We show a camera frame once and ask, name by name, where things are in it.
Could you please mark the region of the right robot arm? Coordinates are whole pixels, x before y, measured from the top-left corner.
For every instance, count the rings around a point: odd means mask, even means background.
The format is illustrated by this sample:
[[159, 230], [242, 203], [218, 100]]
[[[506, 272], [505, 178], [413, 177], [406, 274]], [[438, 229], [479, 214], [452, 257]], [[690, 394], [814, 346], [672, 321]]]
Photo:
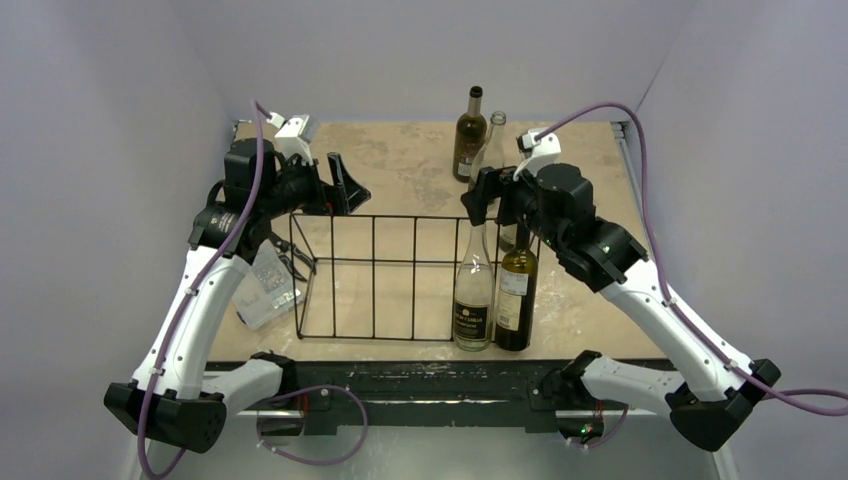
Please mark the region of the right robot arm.
[[561, 370], [558, 389], [576, 407], [613, 401], [668, 418], [687, 441], [716, 452], [773, 386], [778, 367], [733, 349], [694, 314], [689, 330], [681, 300], [664, 299], [658, 268], [621, 225], [599, 217], [593, 185], [578, 167], [551, 164], [536, 174], [484, 168], [461, 202], [473, 225], [499, 202], [497, 222], [518, 224], [555, 254], [567, 274], [624, 312], [673, 365], [662, 371], [586, 350]]

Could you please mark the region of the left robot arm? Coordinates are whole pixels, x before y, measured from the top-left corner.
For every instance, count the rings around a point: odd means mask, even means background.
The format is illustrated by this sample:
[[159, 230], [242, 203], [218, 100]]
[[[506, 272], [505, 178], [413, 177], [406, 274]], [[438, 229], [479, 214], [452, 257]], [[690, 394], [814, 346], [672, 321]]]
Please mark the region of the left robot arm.
[[183, 278], [165, 321], [127, 383], [114, 382], [105, 407], [141, 442], [207, 452], [225, 421], [266, 401], [284, 409], [299, 396], [293, 360], [256, 353], [210, 382], [204, 372], [231, 298], [250, 272], [273, 219], [305, 214], [348, 215], [371, 193], [348, 173], [342, 156], [327, 155], [332, 180], [316, 161], [276, 151], [271, 141], [235, 141], [225, 174], [193, 220]]

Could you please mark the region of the clear bottle black label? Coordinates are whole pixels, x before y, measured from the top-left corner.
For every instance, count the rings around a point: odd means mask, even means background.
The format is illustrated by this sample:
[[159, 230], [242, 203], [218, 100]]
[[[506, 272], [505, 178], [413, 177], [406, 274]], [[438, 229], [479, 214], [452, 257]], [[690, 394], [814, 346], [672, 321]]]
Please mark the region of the clear bottle black label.
[[485, 350], [492, 337], [494, 270], [487, 246], [486, 225], [473, 226], [458, 268], [452, 308], [452, 334], [464, 351]]

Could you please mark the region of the black wire wine rack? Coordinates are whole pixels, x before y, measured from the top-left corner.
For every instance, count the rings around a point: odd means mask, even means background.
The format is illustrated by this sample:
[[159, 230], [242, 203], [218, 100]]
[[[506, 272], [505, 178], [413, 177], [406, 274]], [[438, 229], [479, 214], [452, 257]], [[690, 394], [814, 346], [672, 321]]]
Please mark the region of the black wire wine rack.
[[463, 216], [294, 214], [288, 239], [308, 281], [296, 307], [300, 339], [450, 343], [455, 278], [469, 242]]

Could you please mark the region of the dark green wine bottle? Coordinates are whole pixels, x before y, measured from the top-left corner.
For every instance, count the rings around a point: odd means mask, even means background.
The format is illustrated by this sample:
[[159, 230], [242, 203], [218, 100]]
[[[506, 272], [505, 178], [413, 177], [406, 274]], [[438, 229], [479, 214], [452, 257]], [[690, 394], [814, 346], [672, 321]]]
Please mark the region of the dark green wine bottle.
[[500, 271], [494, 341], [500, 349], [517, 352], [530, 343], [538, 275], [527, 228], [517, 225], [514, 246]]

